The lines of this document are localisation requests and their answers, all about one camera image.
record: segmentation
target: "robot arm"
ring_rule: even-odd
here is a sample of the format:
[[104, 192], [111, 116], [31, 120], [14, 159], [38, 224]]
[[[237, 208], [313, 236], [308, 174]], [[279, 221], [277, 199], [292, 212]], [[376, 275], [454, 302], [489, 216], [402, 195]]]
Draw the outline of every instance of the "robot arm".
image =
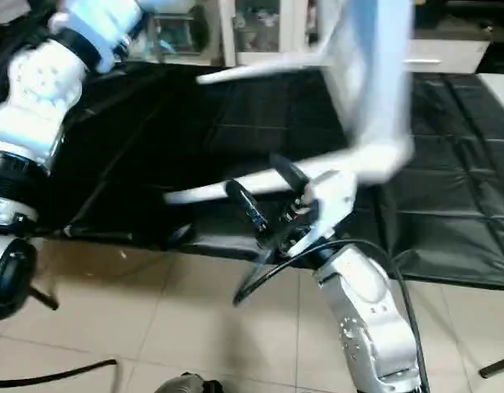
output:
[[0, 104], [0, 319], [29, 294], [36, 252], [29, 237], [61, 123], [89, 70], [112, 69], [145, 11], [171, 0], [67, 0], [50, 19], [52, 38], [14, 55], [10, 92]]

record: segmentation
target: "floor tile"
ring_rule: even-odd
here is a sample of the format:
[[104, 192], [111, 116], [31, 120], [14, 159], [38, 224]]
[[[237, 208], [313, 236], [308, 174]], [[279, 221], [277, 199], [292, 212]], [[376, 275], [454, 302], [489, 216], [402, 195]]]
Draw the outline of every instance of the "floor tile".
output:
[[478, 370], [504, 358], [504, 291], [444, 287], [473, 393], [504, 391], [504, 373], [483, 379]]
[[295, 393], [293, 386], [276, 385], [248, 379], [222, 376], [213, 373], [196, 372], [189, 368], [171, 368], [157, 364], [138, 363], [125, 393], [155, 392], [169, 379], [178, 377], [184, 372], [197, 373], [205, 380], [218, 380], [225, 393]]
[[[434, 393], [469, 393], [440, 288], [418, 282], [408, 283], [408, 286], [420, 325], [431, 390]], [[392, 290], [398, 308], [404, 313], [396, 282]], [[319, 391], [355, 392], [341, 349], [337, 322], [310, 272], [301, 274], [300, 304], [297, 386]]]
[[407, 283], [419, 324], [432, 393], [470, 393], [441, 285]]
[[287, 269], [235, 309], [232, 296], [250, 266], [182, 255], [140, 359], [294, 385], [298, 274]]
[[71, 242], [50, 247], [56, 249], [39, 279], [49, 283], [40, 289], [54, 291], [61, 307], [51, 311], [30, 299], [3, 334], [136, 358], [173, 254]]
[[[105, 357], [64, 350], [61, 348], [43, 346], [39, 344], [0, 339], [0, 380], [39, 377], [42, 375], [59, 373], [72, 368], [83, 367], [105, 360]], [[133, 363], [121, 361], [119, 375], [119, 391], [123, 391], [132, 372]], [[2, 389], [7, 392], [43, 392], [43, 393], [82, 393], [111, 392], [115, 380], [115, 369], [111, 366], [99, 368], [83, 375], [57, 382], [49, 382], [37, 386]]]
[[312, 389], [305, 389], [303, 387], [298, 387], [296, 388], [295, 393], [334, 393], [334, 392], [313, 391]]

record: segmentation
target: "cabinet door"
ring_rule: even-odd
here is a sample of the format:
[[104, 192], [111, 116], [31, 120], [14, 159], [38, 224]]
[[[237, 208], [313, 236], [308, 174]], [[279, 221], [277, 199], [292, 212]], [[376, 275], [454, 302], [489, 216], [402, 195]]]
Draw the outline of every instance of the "cabinet door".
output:
[[295, 49], [295, 8], [301, 8], [298, 2], [219, 1], [227, 66], [252, 64]]

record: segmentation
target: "black tablecloth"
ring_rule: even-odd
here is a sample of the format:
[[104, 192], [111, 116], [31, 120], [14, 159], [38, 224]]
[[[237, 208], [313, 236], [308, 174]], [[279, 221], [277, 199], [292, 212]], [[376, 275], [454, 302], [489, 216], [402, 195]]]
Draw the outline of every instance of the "black tablecloth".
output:
[[[198, 86], [208, 68], [128, 65], [90, 81], [65, 121], [41, 224], [74, 238], [253, 259], [253, 233], [227, 201], [171, 208], [163, 193], [346, 146], [318, 72]], [[414, 75], [416, 154], [359, 190], [339, 227], [387, 248], [409, 278], [504, 288], [504, 110], [473, 75]], [[275, 214], [286, 194], [266, 196]]]

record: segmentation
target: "white cabinet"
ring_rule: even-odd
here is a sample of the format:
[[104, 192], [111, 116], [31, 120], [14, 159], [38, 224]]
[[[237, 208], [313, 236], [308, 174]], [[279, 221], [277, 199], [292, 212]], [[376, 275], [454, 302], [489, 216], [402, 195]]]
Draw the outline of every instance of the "white cabinet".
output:
[[[264, 61], [283, 52], [309, 51], [309, 36], [327, 36], [343, 0], [218, 0], [226, 66]], [[412, 72], [474, 73], [486, 41], [413, 39]]]
[[407, 67], [411, 72], [473, 74], [488, 42], [442, 39], [413, 39]]
[[219, 0], [226, 66], [251, 64], [304, 42], [307, 0]]

